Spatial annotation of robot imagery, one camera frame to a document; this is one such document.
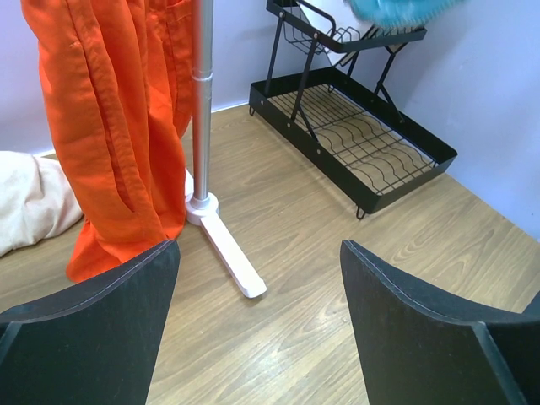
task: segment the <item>white fabric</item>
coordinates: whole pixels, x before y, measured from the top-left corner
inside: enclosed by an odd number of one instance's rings
[[[57,161],[0,151],[0,256],[60,235],[82,214]]]

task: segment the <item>black dish rack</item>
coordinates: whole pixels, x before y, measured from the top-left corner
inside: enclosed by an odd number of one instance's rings
[[[300,4],[332,28],[323,33],[311,26]],[[401,113],[384,85],[396,54],[422,40],[424,27],[372,27],[361,35],[352,27],[338,28],[332,16],[305,0],[267,0],[267,10],[278,16],[278,27],[267,79],[251,85],[250,114],[257,112],[347,194],[358,207],[357,218],[445,172],[456,150]],[[282,30],[307,59],[302,73],[273,78]],[[382,46],[389,58],[372,92],[351,74],[360,51]],[[336,67],[311,70],[314,55],[327,50],[343,54],[338,64],[349,65],[347,73]]]

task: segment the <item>stand leg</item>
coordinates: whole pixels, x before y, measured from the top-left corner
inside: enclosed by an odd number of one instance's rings
[[[186,216],[190,223],[202,226],[242,293],[248,298],[255,298],[263,294],[267,287],[218,216],[218,199],[208,192],[213,76],[213,0],[194,0],[192,6],[195,179],[186,171]]]

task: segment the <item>orange garment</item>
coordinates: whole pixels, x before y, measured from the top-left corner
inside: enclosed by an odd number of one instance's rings
[[[76,282],[184,226],[190,0],[22,0],[58,159],[85,214]]]

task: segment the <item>metal pole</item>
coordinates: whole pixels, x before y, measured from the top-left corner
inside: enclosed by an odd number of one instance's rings
[[[208,199],[212,109],[213,0],[193,0],[193,171],[194,202]]]

